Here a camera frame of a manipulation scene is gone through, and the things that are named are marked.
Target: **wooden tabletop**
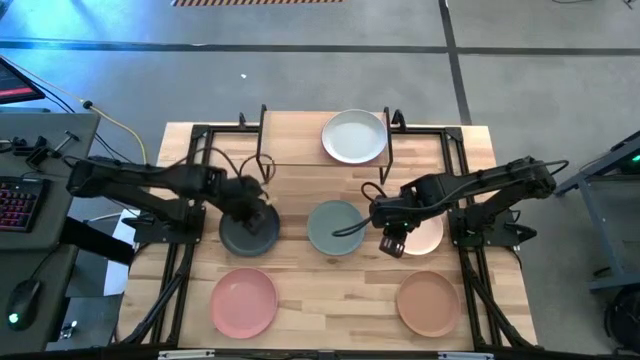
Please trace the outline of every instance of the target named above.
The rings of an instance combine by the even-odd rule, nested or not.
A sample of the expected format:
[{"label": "wooden tabletop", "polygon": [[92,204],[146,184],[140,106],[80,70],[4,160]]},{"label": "wooden tabletop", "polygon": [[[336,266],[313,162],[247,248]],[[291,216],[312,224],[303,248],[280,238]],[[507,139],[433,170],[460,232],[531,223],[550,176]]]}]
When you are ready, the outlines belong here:
[{"label": "wooden tabletop", "polygon": [[[193,123],[167,124],[159,165],[167,166],[186,155],[192,126]],[[470,171],[496,166],[488,128],[463,126],[462,130]],[[255,134],[217,134],[213,144],[227,152],[238,165],[255,153],[256,141]],[[393,148],[394,164],[384,186],[389,194],[397,193],[400,185],[418,176],[444,172],[440,142],[435,137],[394,134]],[[228,168],[217,153],[212,159],[212,164]],[[258,177],[257,166],[252,163],[247,173]],[[282,220],[280,239],[269,252],[255,258],[240,258],[225,250],[218,235],[220,212],[209,205],[202,242],[196,247],[180,347],[472,349],[460,263],[457,251],[450,243],[446,219],[440,246],[426,256],[405,255],[395,259],[383,254],[378,250],[381,230],[370,225],[364,243],[350,255],[327,256],[316,251],[309,242],[306,233],[308,215],[324,201],[346,200],[367,214],[368,202],[360,194],[360,186],[368,180],[379,182],[377,169],[279,166],[268,190],[272,198],[277,198],[275,207]],[[153,193],[174,196],[158,189]],[[149,246],[133,264],[120,312],[121,336],[133,330],[158,296],[166,251],[166,245]],[[518,262],[504,249],[487,248],[486,253],[497,303],[520,333],[535,343]],[[246,340],[222,335],[209,317],[209,299],[216,281],[239,267],[265,271],[275,282],[280,298],[273,324],[264,333]],[[455,330],[443,337],[417,335],[398,317],[395,305],[398,286],[418,270],[438,272],[449,279],[458,292],[462,316]],[[170,303],[166,324],[170,324],[172,308],[173,303]],[[488,340],[486,311],[482,305],[479,305],[479,312],[483,334]],[[164,326],[163,339],[167,328]]]}]

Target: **concrete floor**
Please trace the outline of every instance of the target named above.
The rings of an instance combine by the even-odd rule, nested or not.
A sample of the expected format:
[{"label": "concrete floor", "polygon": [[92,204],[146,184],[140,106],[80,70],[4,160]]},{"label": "concrete floor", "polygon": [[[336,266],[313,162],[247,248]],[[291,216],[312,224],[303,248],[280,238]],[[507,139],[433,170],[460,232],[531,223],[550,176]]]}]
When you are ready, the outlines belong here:
[{"label": "concrete floor", "polygon": [[[18,38],[445,45],[437,0],[202,9],[160,3],[20,0],[0,27],[2,36]],[[449,7],[459,46],[640,47],[633,35],[640,32],[640,12],[620,1],[449,0]],[[261,103],[280,110],[379,111],[388,105],[401,108],[413,123],[460,124],[447,55],[2,53],[130,125],[146,143],[151,162],[167,121],[234,121],[239,111],[255,118]],[[472,122],[490,127],[499,163],[525,155],[568,159],[571,166],[557,176],[563,180],[638,130],[640,57],[461,56],[460,63]],[[18,106],[55,108],[45,101]],[[99,131],[112,146],[140,159],[126,133],[107,122]],[[605,298],[586,287],[605,263],[577,195],[518,205],[524,210],[520,221],[539,232],[521,253],[525,283],[542,346],[609,353],[614,344],[602,329]],[[71,214],[89,218],[117,210],[107,201],[75,201]]]}]

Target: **metal frame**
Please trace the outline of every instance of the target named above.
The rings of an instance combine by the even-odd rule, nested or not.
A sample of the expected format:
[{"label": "metal frame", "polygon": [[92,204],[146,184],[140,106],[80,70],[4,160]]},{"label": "metal frame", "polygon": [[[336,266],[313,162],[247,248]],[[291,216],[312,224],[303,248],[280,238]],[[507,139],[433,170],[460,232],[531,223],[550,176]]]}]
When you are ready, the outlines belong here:
[{"label": "metal frame", "polygon": [[609,236],[606,227],[606,218],[603,216],[597,201],[592,194],[591,183],[595,181],[625,181],[625,180],[637,180],[632,179],[632,176],[605,176],[610,171],[616,169],[618,164],[637,154],[640,150],[640,132],[635,133],[622,142],[616,144],[611,151],[602,156],[601,159],[595,161],[592,165],[587,166],[585,169],[578,171],[569,179],[558,185],[555,195],[558,197],[564,196],[568,191],[572,189],[580,190],[582,199],[589,212],[591,223],[598,232],[600,237],[600,243],[604,250],[609,268],[611,269],[611,275],[607,277],[598,278],[589,282],[589,290],[596,291],[601,289],[608,289],[612,287],[620,287],[626,285],[640,284],[640,272],[625,272],[623,266],[620,263],[620,255],[616,251],[616,246]]},{"label": "metal frame", "polygon": [[[264,165],[266,169],[263,169],[262,168],[263,164],[260,163],[259,161],[259,158],[260,158],[259,155],[262,149],[262,144],[261,144],[262,126],[264,124],[264,114],[266,111],[267,111],[266,105],[262,105],[260,122],[258,122],[256,125],[247,124],[246,118],[242,113],[240,113],[237,124],[194,125],[191,132],[189,152],[190,153],[195,152],[198,142],[203,137],[205,138],[205,146],[210,147],[213,144],[213,138],[217,133],[257,134],[258,146],[257,146],[257,152],[256,152],[256,160],[260,165],[259,167],[261,168],[262,175],[265,177],[265,179],[268,178],[270,173],[269,165]],[[466,174],[469,172],[468,165],[467,165],[466,152],[464,149],[464,139],[463,139],[462,130],[460,127],[422,127],[422,126],[412,127],[406,124],[402,111],[399,109],[394,112],[394,116],[392,119],[390,119],[388,107],[384,108],[384,114],[386,117],[387,126],[389,128],[389,132],[388,132],[389,146],[388,147],[389,147],[389,153],[390,153],[390,161],[386,169],[380,168],[380,176],[381,176],[380,179],[383,183],[384,183],[384,180],[386,180],[387,176],[389,175],[389,171],[393,164],[392,134],[437,136],[440,140],[440,144],[442,148],[442,156],[444,160],[445,171],[450,174],[454,173],[453,159],[452,159],[451,149],[449,147],[450,143],[453,141],[456,148],[457,155],[458,155],[461,172],[463,174]],[[194,157],[191,156],[187,161],[188,163],[193,163]],[[203,163],[208,164],[209,161],[210,161],[210,157],[207,155],[207,153],[205,153],[205,156],[203,156]],[[467,201],[471,203],[473,202],[473,199],[469,198],[467,199]],[[173,273],[173,269],[174,269],[175,258],[178,252],[177,251],[178,246],[179,245],[177,244],[169,245],[169,252],[167,253],[163,279],[161,282],[161,291],[166,287],[166,285],[171,279],[171,274]],[[489,292],[489,294],[491,294],[488,265],[487,265],[486,257],[484,254],[484,250],[482,247],[477,247],[477,248],[474,248],[473,250],[476,253],[476,258],[479,264],[478,270],[479,270],[480,279],[484,283],[484,285],[487,287],[487,291]],[[468,255],[468,250],[463,247],[458,247],[458,252],[461,259],[461,271],[462,271],[462,259],[463,257]],[[462,274],[463,274],[463,283],[464,283],[465,297],[466,297],[466,303],[467,303],[467,311],[469,313],[469,320],[471,324],[471,336],[473,340],[474,349],[478,349],[480,346],[486,345],[486,342],[484,341],[484,338],[482,336],[482,332],[480,329],[480,320],[479,320],[478,309],[475,301],[475,294],[470,284],[469,275],[466,274],[464,271],[462,271]],[[175,346],[177,346],[179,336],[180,336],[180,328],[181,328],[182,316],[184,313],[188,281],[189,279],[187,277],[187,279],[185,279],[185,281],[181,284],[178,290],[176,305],[174,308],[173,320],[171,324],[171,333],[167,338],[167,343],[174,344]],[[154,324],[154,327],[152,329],[151,343],[160,343],[160,334],[162,333],[163,320],[164,320],[164,312],[161,314],[161,316],[158,317],[156,324]],[[495,320],[491,315],[489,316],[489,324],[491,329],[491,344],[501,345],[500,332],[498,330],[498,326]],[[374,354],[375,352],[362,352],[362,353]],[[405,355],[410,355],[412,353],[420,354],[420,356],[425,356],[426,354],[425,352],[404,352],[404,351],[385,352],[386,356],[392,355],[394,357],[395,356],[404,357]]]}]

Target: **gray plate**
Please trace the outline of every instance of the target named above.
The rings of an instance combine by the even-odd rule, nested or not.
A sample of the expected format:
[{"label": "gray plate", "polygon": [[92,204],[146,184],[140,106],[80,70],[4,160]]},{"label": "gray plate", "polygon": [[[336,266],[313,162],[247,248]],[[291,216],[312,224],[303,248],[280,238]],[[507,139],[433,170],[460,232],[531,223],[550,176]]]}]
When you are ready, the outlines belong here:
[{"label": "gray plate", "polygon": [[307,235],[311,244],[327,255],[346,255],[357,249],[364,240],[365,228],[345,237],[335,237],[332,232],[362,221],[362,215],[345,201],[332,200],[316,207],[309,216]]}]

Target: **keyboard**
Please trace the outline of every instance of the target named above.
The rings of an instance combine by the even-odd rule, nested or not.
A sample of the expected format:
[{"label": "keyboard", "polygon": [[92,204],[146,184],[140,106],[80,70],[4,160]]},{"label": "keyboard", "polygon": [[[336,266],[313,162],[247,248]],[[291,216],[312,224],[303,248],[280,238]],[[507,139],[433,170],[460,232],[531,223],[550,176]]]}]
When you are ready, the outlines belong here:
[{"label": "keyboard", "polygon": [[31,232],[50,182],[0,176],[0,232]]}]

